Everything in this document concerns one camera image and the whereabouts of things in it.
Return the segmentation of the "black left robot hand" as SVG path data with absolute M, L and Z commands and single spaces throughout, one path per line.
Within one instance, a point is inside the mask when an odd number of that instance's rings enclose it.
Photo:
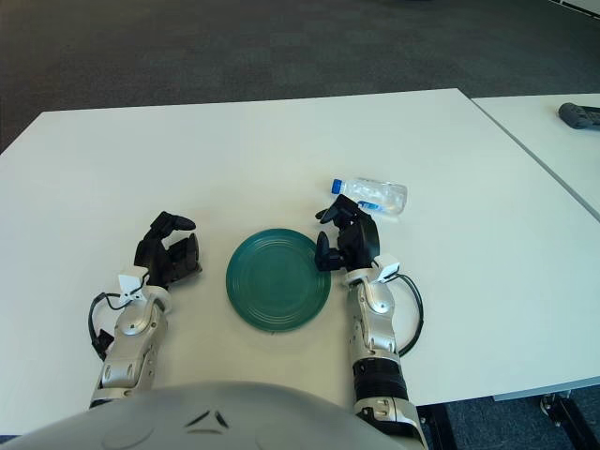
M 184 278 L 201 273 L 199 243 L 195 223 L 186 217 L 161 212 L 139 242 L 134 264 L 148 272 L 147 284 L 165 290 Z M 175 231 L 191 231 L 187 237 L 166 247 L 163 240 Z

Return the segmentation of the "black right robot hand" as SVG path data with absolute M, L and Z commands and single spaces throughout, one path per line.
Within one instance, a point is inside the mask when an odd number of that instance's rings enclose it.
M 314 262 L 319 271 L 368 269 L 380 255 L 375 221 L 345 195 L 339 194 L 331 206 L 318 212 L 315 218 L 321 224 L 332 222 L 338 228 L 336 247 L 329 246 L 325 232 L 318 235 Z

